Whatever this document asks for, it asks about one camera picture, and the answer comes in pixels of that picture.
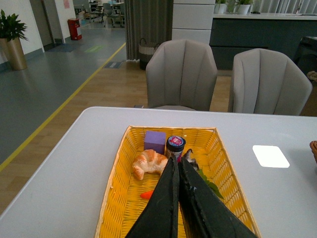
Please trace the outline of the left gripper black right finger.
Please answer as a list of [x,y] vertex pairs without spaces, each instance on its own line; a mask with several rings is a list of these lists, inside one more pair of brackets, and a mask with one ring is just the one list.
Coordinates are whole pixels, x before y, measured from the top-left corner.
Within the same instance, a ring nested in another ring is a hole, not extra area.
[[178,163],[179,203],[188,238],[255,238],[217,197],[192,165]]

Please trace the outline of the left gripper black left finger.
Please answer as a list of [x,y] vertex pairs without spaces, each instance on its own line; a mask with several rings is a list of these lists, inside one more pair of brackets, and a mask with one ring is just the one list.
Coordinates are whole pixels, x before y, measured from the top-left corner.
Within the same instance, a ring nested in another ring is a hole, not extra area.
[[176,238],[178,236],[179,169],[170,157],[145,209],[127,238]]

